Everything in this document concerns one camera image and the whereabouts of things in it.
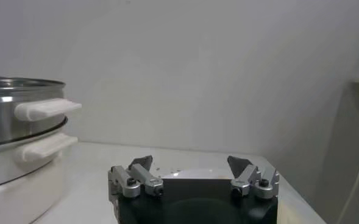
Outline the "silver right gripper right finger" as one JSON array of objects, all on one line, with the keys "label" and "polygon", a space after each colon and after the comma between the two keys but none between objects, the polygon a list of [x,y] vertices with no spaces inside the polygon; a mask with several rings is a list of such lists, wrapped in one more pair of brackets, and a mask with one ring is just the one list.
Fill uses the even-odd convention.
[{"label": "silver right gripper right finger", "polygon": [[273,167],[264,172],[248,159],[228,156],[227,162],[234,179],[230,181],[232,194],[246,197],[253,194],[260,200],[271,200],[279,195],[280,175]]}]

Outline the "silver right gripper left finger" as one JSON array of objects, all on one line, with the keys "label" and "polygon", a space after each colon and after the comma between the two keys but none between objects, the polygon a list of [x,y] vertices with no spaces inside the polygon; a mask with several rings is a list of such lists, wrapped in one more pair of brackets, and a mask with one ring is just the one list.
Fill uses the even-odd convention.
[{"label": "silver right gripper left finger", "polygon": [[160,201],[164,182],[150,173],[152,155],[135,158],[127,167],[115,165],[108,170],[108,199],[134,201],[150,198]]}]

